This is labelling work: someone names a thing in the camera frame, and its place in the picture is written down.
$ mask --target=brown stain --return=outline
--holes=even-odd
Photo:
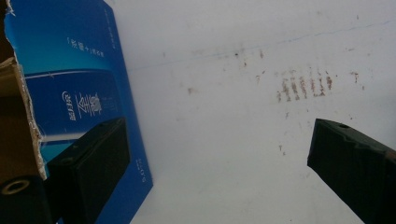
[[[327,82],[327,87],[329,88],[330,91],[332,89],[332,78],[326,77],[326,82]]]
[[[355,76],[355,83],[358,83],[359,73],[357,73],[357,72],[351,72],[350,75]]]
[[[295,78],[294,78],[294,77],[291,77],[291,78],[290,78],[290,81],[291,81],[291,89],[292,89],[293,92],[294,92],[295,99],[296,99],[296,100],[300,100],[300,96],[298,95],[298,92],[297,92],[297,85],[296,85],[296,82],[295,82]]]
[[[325,96],[324,87],[323,87],[323,84],[321,82],[321,77],[319,78],[319,83],[320,83],[320,96]]]
[[[288,79],[287,79],[287,78],[283,78],[283,81],[282,81],[282,88],[283,88],[283,91],[282,91],[282,92],[285,92],[285,94],[286,94],[286,101],[287,101],[287,102],[290,102],[290,101],[291,101],[291,98],[290,98],[290,89],[289,89],[289,87],[288,87],[287,82],[288,82]]]
[[[304,77],[300,77],[300,88],[303,91],[304,98],[306,99],[306,89]]]

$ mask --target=cardboard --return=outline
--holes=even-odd
[[[152,181],[112,9],[102,0],[12,0],[4,25],[0,183],[45,179],[47,162],[90,128],[125,117],[134,157],[96,223],[129,223]]]

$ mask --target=brown cardboard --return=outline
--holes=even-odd
[[[38,132],[32,120],[29,96],[21,79],[21,70],[4,34],[7,4],[0,2],[0,184],[20,175],[41,175]]]

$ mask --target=torn cardboard edge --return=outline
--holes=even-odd
[[[27,174],[39,173],[40,176],[45,179],[46,172],[44,162],[39,153],[39,142],[41,137],[33,119],[31,99],[26,89],[22,68],[18,64],[14,56],[14,49],[10,45],[5,34],[5,16],[9,13],[14,15],[12,13],[13,10],[10,1],[1,0],[0,9],[3,10],[1,13],[2,20],[0,21],[0,99],[2,99],[4,104],[14,100],[17,101],[15,105],[3,105],[0,107],[0,125],[2,125],[2,127],[8,127],[8,130],[12,129],[10,132],[6,130],[8,133],[3,134],[3,138],[6,139],[2,139],[0,142],[0,157],[2,161],[5,161],[3,162],[5,164],[0,164],[0,168],[2,173],[4,172],[6,174],[9,172],[7,175],[2,175],[0,182],[6,181],[5,179],[3,180],[3,178],[6,178],[8,175],[23,175],[25,172]],[[27,130],[22,130],[26,129],[26,122],[29,126],[29,132]],[[21,137],[21,134],[29,135],[28,133],[30,133],[30,136]],[[18,141],[25,141],[25,143],[21,145],[12,144]],[[23,164],[18,164],[19,167],[11,167],[15,158],[19,157],[24,157],[22,159]]]
[[[35,163],[37,171],[39,172],[41,177],[45,179],[46,173],[44,169],[44,162],[39,153],[39,142],[41,136],[37,129],[35,121],[33,120],[32,104],[28,90],[26,89],[26,85],[24,83],[22,69],[13,57],[8,58],[4,62],[0,63],[0,86],[1,86],[0,98],[16,97],[16,96],[22,98],[26,113],[26,119],[27,119],[27,123],[29,124],[29,131],[32,139],[32,148],[30,149],[33,150],[35,154],[35,161],[31,161],[31,163]],[[2,106],[2,110],[8,110],[8,109],[12,110],[13,108],[15,109],[15,107]],[[2,147],[1,157],[6,156],[6,152],[4,150],[8,151],[7,153],[8,156],[9,153],[12,152],[21,153],[20,148],[16,149],[16,148],[12,148],[11,145],[7,145],[5,146],[5,148]],[[7,169],[8,169],[7,167],[3,168],[4,172],[7,172]]]

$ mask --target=scuff mark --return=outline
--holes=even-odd
[[[300,100],[300,96],[298,95],[298,92],[297,92],[297,85],[295,83],[295,78],[291,77],[290,81],[291,81],[291,88],[293,89],[293,92],[295,94],[295,99],[298,101],[298,100]]]
[[[329,90],[331,90],[332,89],[332,78],[326,77],[326,81],[327,81],[327,87],[329,88]]]
[[[282,92],[285,92],[285,94],[286,94],[286,97],[287,97],[286,101],[290,102],[291,101],[290,90],[289,90],[289,87],[287,85],[287,81],[288,81],[287,78],[283,78],[283,82],[282,82],[283,91]]]
[[[304,77],[300,77],[300,88],[303,91],[304,98],[306,99],[306,89],[305,89],[305,80]]]

